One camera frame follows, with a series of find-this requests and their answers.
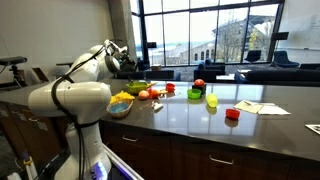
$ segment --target whiteboard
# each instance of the whiteboard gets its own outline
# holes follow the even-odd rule
[[[320,50],[320,1],[287,0],[279,32],[289,32],[278,48]]]

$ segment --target bowl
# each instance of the bowl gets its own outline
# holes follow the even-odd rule
[[[172,84],[172,83],[167,83],[167,84],[166,84],[166,90],[167,90],[168,92],[174,92],[174,87],[175,87],[175,85]]]
[[[201,97],[200,89],[188,89],[188,98],[190,99],[198,99]]]
[[[133,100],[122,99],[117,100],[107,107],[107,112],[114,118],[125,117],[131,110]]]
[[[238,120],[240,111],[236,109],[226,109],[226,117],[232,120]]]
[[[139,94],[140,91],[148,89],[148,83],[134,81],[134,82],[127,84],[127,87],[128,87],[128,93]]]

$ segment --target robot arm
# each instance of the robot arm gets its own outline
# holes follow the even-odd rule
[[[71,155],[55,179],[96,178],[92,172],[97,167],[102,170],[102,176],[110,171],[111,162],[102,148],[104,145],[96,122],[106,113],[111,91],[109,85],[97,81],[120,70],[113,54],[121,55],[126,51],[126,47],[119,48],[106,40],[103,45],[92,47],[89,53],[76,59],[63,77],[29,95],[28,106],[35,115],[67,115],[73,122],[66,132]]]
[[[64,77],[30,94],[28,105],[31,111],[38,116],[65,115],[62,108],[57,107],[58,103],[70,114],[76,115],[79,124],[99,119],[105,114],[111,92],[108,85],[96,81],[120,70],[119,62],[112,56],[115,52],[126,53],[127,47],[119,48],[106,40],[103,45],[94,46],[90,52],[82,54]]]

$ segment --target cabinet door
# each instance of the cabinet door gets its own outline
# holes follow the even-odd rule
[[[49,118],[37,117],[24,106],[9,108],[35,163],[44,164],[59,154],[62,146]]]
[[[201,148],[197,142],[180,137],[173,137],[171,143],[172,179],[200,179]]]
[[[290,163],[258,151],[222,143],[174,138],[173,179],[286,179]]]
[[[15,155],[22,158],[22,153],[27,151],[27,145],[5,103],[0,103],[0,124]]]
[[[205,145],[202,162],[207,164],[202,179],[282,180],[290,169],[281,156],[221,143]]]
[[[160,133],[105,128],[103,141],[145,179],[171,179],[170,141]]]
[[[320,179],[320,163],[310,160],[292,160],[289,180],[318,180]]]

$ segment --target red cup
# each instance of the red cup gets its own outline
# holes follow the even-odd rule
[[[174,87],[175,87],[174,84],[172,84],[172,83],[167,83],[167,85],[166,85],[166,90],[167,90],[168,92],[173,92],[173,91],[174,91]]]
[[[236,109],[226,109],[226,116],[232,120],[237,120],[240,116],[240,111]]]

